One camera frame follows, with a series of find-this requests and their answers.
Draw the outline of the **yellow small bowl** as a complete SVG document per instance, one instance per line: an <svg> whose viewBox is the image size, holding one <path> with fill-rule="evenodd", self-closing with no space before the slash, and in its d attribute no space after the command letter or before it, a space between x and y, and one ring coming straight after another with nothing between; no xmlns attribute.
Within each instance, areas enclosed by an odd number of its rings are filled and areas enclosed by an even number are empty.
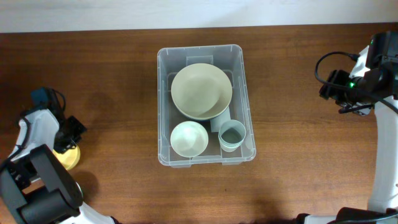
<svg viewBox="0 0 398 224"><path fill-rule="evenodd" d="M61 165L66 168L66 170L71 170L73 169L79 162L80 160L80 148L78 146L75 146L69 150L67 150L65 153L61 154L53 150L53 154L55 157L58 159L58 161L61 163Z"/></svg>

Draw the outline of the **white small bowl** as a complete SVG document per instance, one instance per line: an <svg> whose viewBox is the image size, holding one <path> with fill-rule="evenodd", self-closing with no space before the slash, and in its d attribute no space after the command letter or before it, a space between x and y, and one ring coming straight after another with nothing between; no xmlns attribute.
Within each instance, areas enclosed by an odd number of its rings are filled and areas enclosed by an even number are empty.
<svg viewBox="0 0 398 224"><path fill-rule="evenodd" d="M208 146L208 133L197 122L184 121L173 129L170 143L173 150L182 157L196 157Z"/></svg>

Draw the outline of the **grey plastic cup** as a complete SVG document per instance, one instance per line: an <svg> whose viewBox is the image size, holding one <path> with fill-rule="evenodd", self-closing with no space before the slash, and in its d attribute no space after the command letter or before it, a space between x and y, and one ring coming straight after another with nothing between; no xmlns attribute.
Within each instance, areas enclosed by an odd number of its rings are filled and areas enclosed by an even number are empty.
<svg viewBox="0 0 398 224"><path fill-rule="evenodd" d="M231 119L221 125L218 134L223 144L238 146L246 137L246 127L240 121Z"/></svg>

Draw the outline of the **mint green plastic cup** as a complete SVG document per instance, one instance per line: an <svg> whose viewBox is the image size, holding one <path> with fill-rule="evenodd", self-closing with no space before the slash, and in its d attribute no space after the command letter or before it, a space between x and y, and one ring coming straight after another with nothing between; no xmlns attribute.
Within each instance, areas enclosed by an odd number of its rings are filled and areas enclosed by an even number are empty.
<svg viewBox="0 0 398 224"><path fill-rule="evenodd" d="M240 134L237 130L228 129L223 133L219 133L218 135L220 144L225 145L242 145L244 138L246 137L244 134Z"/></svg>

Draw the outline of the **cream plate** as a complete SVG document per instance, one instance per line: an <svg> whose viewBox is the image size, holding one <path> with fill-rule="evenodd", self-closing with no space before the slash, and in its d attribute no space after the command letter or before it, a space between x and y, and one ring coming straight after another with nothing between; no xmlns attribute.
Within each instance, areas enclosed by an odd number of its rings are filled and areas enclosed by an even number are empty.
<svg viewBox="0 0 398 224"><path fill-rule="evenodd" d="M220 68L196 63L179 71L172 81L171 96L188 115L206 118L221 113L229 106L233 87L227 74Z"/></svg>

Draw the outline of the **cream plastic cup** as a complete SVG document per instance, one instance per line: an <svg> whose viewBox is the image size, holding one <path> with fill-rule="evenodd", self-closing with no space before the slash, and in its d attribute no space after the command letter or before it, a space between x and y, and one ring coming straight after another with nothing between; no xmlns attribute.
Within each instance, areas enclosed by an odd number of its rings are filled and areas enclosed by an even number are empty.
<svg viewBox="0 0 398 224"><path fill-rule="evenodd" d="M234 152L235 150L237 150L238 147L240 147L240 145L225 145L225 144L220 144L220 147L222 150L224 150L225 152Z"/></svg>

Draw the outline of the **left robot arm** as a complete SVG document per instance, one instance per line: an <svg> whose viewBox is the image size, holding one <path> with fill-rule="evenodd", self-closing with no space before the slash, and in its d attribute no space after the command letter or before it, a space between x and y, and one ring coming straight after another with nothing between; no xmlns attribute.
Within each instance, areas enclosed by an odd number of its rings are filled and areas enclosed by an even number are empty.
<svg viewBox="0 0 398 224"><path fill-rule="evenodd" d="M1 164L1 198L17 223L116 224L83 201L80 186L52 148L59 123L48 109L19 120L19 136Z"/></svg>

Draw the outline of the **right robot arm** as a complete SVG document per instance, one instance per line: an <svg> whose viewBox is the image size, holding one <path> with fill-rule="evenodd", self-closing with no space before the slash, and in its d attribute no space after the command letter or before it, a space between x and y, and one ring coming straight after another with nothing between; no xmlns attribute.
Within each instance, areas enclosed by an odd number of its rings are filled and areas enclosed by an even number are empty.
<svg viewBox="0 0 398 224"><path fill-rule="evenodd" d="M339 112L366 116L373 111L377 121L377 155L373 190L365 210L341 208L336 215L300 213L301 224L387 223L397 224L397 32L374 34L360 53L345 53L355 61L351 72L332 71L319 94L333 99Z"/></svg>

